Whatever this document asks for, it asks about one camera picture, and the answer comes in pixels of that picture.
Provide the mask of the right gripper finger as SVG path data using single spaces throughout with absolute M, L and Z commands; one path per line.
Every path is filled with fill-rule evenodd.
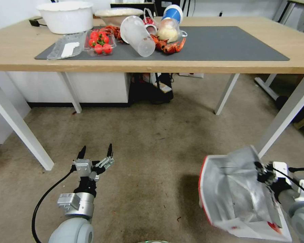
M 261 162 L 255 161 L 254 165 L 255 165 L 257 173 L 267 173 L 268 172 L 266 165 L 262 164 Z
M 264 184 L 272 184 L 273 172 L 258 172 L 257 181 Z

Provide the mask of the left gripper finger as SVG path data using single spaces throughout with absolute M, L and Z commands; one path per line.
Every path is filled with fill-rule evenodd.
M 83 146 L 83 148 L 78 153 L 77 158 L 75 160 L 73 160 L 73 164 L 76 164 L 76 162 L 78 162 L 78 160 L 84 159 L 85 152 L 86 152 L 86 146 Z
M 107 156 L 95 165 L 95 172 L 97 175 L 104 173 L 114 163 L 114 161 L 113 147 L 110 143 L 107 151 Z

